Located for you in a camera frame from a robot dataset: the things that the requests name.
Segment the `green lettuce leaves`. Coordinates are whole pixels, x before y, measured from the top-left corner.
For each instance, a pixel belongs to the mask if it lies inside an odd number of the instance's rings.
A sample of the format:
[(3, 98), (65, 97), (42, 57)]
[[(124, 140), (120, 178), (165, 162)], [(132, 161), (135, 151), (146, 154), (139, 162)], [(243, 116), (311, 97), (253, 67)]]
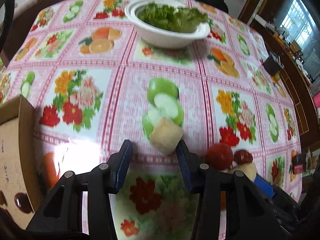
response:
[(208, 22), (208, 15), (197, 8), (173, 7), (155, 2), (147, 4), (137, 17), (156, 28), (176, 33), (193, 33), (200, 23)]

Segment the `shallow cardboard box tray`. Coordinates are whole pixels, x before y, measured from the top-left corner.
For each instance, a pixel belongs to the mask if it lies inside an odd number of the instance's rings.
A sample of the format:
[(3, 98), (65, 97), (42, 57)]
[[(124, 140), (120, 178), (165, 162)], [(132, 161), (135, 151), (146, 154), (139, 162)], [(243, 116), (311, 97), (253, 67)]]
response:
[[(21, 95), (1, 105), (1, 206), (22, 229), (43, 200), (34, 153), (34, 112)], [(28, 195), (32, 213), (17, 208), (14, 196), (19, 192)]]

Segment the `fruit pattern pink tablecloth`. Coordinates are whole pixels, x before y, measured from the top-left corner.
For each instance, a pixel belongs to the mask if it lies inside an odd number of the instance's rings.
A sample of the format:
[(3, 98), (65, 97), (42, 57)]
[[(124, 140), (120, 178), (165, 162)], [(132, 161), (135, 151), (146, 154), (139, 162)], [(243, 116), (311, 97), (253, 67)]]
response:
[[(210, 33), (177, 50), (153, 46), (126, 16), (138, 2), (197, 8)], [(266, 57), (258, 33), (194, 0), (66, 0), (37, 16), (1, 74), (1, 102), (22, 94), (36, 108), (37, 158), (54, 158), (55, 172), (83, 172), (131, 140), (131, 172), (115, 198), (118, 237), (188, 239), (196, 199), (175, 155), (152, 146), (162, 119), (201, 157), (220, 142), (247, 150), (260, 176), (300, 198), (293, 101), (264, 70)]]

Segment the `white bowl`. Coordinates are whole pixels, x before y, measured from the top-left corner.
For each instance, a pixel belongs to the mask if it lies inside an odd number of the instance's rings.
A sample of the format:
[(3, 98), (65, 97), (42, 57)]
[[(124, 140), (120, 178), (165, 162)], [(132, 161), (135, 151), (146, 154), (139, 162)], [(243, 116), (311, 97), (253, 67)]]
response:
[(206, 38), (209, 34), (210, 27), (208, 22), (200, 23), (193, 33), (176, 33), (156, 28), (141, 21), (137, 17), (137, 13), (152, 2), (159, 5), (167, 4), (173, 7), (187, 7), (185, 4), (174, 0), (135, 0), (127, 4), (125, 6), (126, 17), (134, 24), (140, 38), (148, 44), (164, 49), (181, 49), (195, 40)]

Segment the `dark red plum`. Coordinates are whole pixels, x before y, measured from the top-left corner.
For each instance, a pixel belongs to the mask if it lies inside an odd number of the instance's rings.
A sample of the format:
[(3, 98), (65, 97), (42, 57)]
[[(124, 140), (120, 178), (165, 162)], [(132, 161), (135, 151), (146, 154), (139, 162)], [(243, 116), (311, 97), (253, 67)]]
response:
[(14, 202), (17, 208), (23, 213), (29, 214), (33, 212), (28, 195), (26, 193), (16, 193), (14, 196)]

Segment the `pale yellow cube block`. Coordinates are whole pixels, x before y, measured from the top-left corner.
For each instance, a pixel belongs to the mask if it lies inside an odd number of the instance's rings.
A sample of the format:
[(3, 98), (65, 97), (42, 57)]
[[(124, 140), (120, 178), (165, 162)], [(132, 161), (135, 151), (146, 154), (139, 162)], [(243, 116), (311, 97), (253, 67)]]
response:
[(150, 134), (150, 144), (163, 155), (171, 155), (184, 135), (184, 130), (167, 118), (162, 118)]

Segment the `red apple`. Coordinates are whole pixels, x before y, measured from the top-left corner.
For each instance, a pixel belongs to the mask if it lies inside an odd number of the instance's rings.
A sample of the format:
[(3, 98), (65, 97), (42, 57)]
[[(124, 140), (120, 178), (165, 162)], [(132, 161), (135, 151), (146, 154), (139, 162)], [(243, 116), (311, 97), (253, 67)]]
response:
[(223, 171), (231, 167), (233, 162), (233, 151), (229, 145), (215, 143), (208, 148), (205, 160), (212, 168)]

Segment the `dark red date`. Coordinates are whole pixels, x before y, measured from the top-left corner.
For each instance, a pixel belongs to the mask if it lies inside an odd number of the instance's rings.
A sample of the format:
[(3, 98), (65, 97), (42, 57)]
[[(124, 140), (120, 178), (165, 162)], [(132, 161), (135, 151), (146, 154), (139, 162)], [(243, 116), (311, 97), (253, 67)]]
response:
[(234, 161), (239, 165), (251, 163), (253, 161), (253, 156), (246, 150), (237, 150), (234, 153)]

